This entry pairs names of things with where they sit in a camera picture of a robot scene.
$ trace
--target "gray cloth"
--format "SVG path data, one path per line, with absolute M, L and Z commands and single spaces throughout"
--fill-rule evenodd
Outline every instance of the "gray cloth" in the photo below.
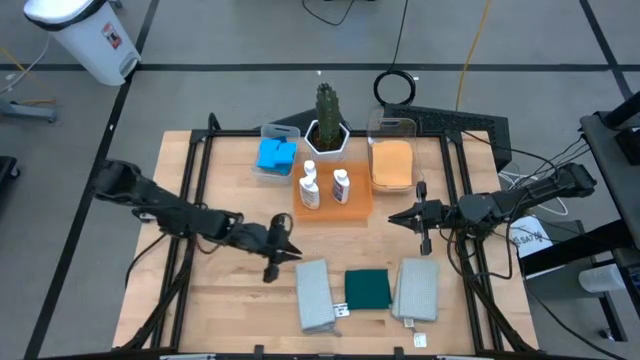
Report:
M 438 318 L 438 264 L 426 259 L 403 259 L 398 272 L 391 314 L 399 320 Z
M 327 261 L 316 260 L 296 265 L 296 291 L 300 326 L 304 333 L 334 332 Z

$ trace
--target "orange tray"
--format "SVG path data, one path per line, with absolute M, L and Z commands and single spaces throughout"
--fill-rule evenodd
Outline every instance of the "orange tray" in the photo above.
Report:
M 366 162 L 316 163 L 320 207 L 311 210 L 300 199 L 300 178 L 305 176 L 302 163 L 293 166 L 293 213 L 298 221 L 354 221 L 366 220 L 373 210 L 371 177 Z M 345 169 L 351 186 L 346 204 L 333 198 L 333 170 Z

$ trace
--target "white hexagonal pot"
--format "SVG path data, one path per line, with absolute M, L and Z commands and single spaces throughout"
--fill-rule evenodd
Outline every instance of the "white hexagonal pot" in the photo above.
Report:
M 347 141 L 349 141 L 349 130 L 340 123 L 340 128 L 344 131 L 344 140 L 342 141 L 342 146 L 340 149 L 333 151 L 322 151 L 319 152 L 309 140 L 311 136 L 311 131 L 318 126 L 318 120 L 313 120 L 311 125 L 309 125 L 309 129 L 307 129 L 307 134 L 304 136 L 304 141 L 307 143 L 309 148 L 311 149 L 311 158 L 315 162 L 341 162 L 347 157 L 346 148 Z

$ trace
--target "wooden table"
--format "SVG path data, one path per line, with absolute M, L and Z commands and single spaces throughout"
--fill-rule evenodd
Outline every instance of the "wooden table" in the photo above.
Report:
M 190 132 L 166 132 L 154 179 L 159 186 L 179 193 Z M 486 138 L 486 133 L 478 133 Z M 292 187 L 264 185 L 251 172 L 260 139 L 258 137 L 216 137 L 213 140 L 204 201 L 212 208 L 243 212 L 246 222 L 268 224 L 279 212 L 292 211 Z M 350 161 L 366 161 L 366 138 L 352 138 Z M 196 164 L 202 154 L 202 146 Z M 455 149 L 451 148 L 458 194 L 462 193 Z M 491 148 L 471 137 L 464 140 L 474 192 L 499 189 Z M 418 140 L 419 161 L 428 184 L 428 199 L 448 203 L 442 155 L 438 139 Z M 301 143 L 298 161 L 309 158 Z M 198 176 L 196 165 L 191 196 Z M 374 210 L 368 222 L 295 224 L 291 240 L 304 253 L 303 261 L 326 258 L 334 303 L 344 302 L 344 272 L 349 269 L 387 268 L 389 282 L 396 282 L 398 267 L 405 257 L 419 257 L 419 237 L 387 223 L 387 216 L 407 209 L 415 200 L 413 191 L 404 195 L 374 196 Z M 157 225 L 142 225 L 137 251 L 159 235 Z M 262 344 L 268 353 L 391 354 L 402 346 L 407 354 L 473 354 L 462 279 L 446 256 L 446 242 L 431 231 L 433 253 L 429 259 L 440 265 L 438 320 L 418 323 L 427 333 L 428 347 L 417 349 L 413 337 L 390 311 L 353 311 L 339 318 L 342 337 L 303 335 L 298 318 L 295 290 L 295 262 L 280 266 L 280 277 L 272 284 L 262 282 L 266 260 L 255 255 L 221 248 L 213 255 L 196 251 L 188 295 L 180 351 L 251 353 Z M 200 241 L 205 247 L 212 244 Z M 114 345 L 131 338 L 159 298 L 159 289 L 169 241 L 145 256 L 133 270 L 127 288 Z M 485 241 L 489 270 L 506 273 L 505 240 L 494 236 Z M 531 346 L 537 347 L 529 305 L 514 254 L 512 280 L 491 279 L 495 302 L 509 322 Z M 486 348 L 491 348 L 486 313 L 477 301 Z M 173 309 L 167 314 L 165 334 L 173 323 Z M 163 343 L 168 343 L 165 335 Z

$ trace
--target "cactus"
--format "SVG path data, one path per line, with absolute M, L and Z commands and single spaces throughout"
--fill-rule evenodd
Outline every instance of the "cactus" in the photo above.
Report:
M 320 144 L 316 144 L 316 146 L 322 147 L 318 150 L 333 150 L 334 144 L 340 142 L 340 106 L 335 90 L 327 83 L 318 86 L 316 111 L 320 132 Z

